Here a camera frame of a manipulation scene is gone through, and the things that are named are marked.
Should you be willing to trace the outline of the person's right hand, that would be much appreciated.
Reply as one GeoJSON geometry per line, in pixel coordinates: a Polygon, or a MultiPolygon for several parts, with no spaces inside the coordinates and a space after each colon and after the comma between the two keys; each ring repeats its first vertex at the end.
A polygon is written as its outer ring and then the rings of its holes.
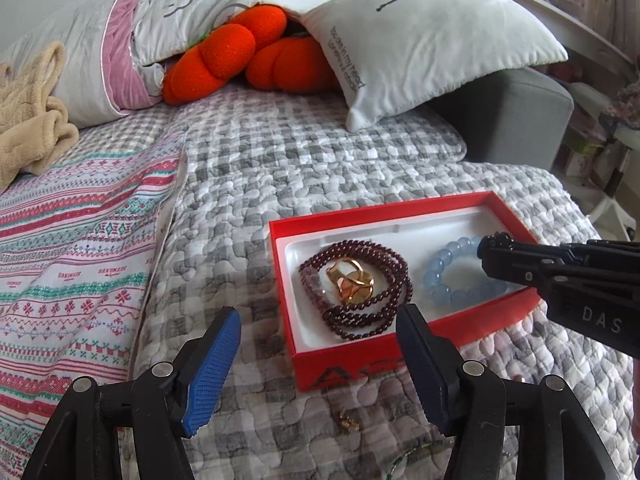
{"type": "Polygon", "coordinates": [[[632,385],[632,407],[634,418],[632,419],[631,432],[636,445],[640,445],[640,360],[634,359],[634,384],[632,385]]]}

